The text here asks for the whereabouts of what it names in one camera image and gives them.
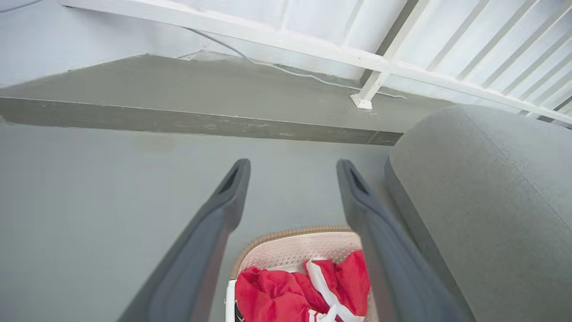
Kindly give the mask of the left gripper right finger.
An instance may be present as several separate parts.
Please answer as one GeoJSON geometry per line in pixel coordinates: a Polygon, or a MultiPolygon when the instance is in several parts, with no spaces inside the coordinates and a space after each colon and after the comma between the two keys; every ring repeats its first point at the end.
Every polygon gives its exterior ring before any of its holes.
{"type": "Polygon", "coordinates": [[[361,240],[380,321],[466,322],[455,298],[355,165],[339,159],[336,172],[346,222],[361,240]]]}

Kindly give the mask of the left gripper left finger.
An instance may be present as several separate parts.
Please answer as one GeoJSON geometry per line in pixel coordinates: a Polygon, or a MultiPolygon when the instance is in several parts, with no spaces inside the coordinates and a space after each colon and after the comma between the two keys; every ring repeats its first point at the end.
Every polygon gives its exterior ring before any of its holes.
{"type": "Polygon", "coordinates": [[[234,163],[119,321],[208,321],[227,239],[242,218],[250,171],[249,159],[234,163]]]}

